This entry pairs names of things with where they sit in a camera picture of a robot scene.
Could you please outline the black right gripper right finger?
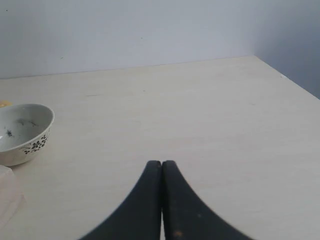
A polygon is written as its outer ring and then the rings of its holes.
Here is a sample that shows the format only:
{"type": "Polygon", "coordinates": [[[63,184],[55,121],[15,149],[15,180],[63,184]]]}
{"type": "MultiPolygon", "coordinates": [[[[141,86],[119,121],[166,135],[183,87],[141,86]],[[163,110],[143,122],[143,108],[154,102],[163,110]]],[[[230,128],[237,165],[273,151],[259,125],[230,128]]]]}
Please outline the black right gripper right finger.
{"type": "Polygon", "coordinates": [[[250,240],[212,211],[173,160],[162,163],[162,214],[167,240],[250,240]]]}

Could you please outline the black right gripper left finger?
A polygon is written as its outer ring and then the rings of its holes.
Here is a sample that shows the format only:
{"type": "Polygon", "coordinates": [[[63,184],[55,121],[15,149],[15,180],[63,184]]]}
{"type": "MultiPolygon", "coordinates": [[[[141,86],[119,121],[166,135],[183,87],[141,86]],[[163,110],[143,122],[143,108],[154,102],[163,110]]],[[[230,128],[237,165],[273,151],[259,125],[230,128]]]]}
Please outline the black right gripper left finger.
{"type": "Polygon", "coordinates": [[[150,160],[135,186],[83,240],[159,240],[162,220],[162,164],[150,160]]]}

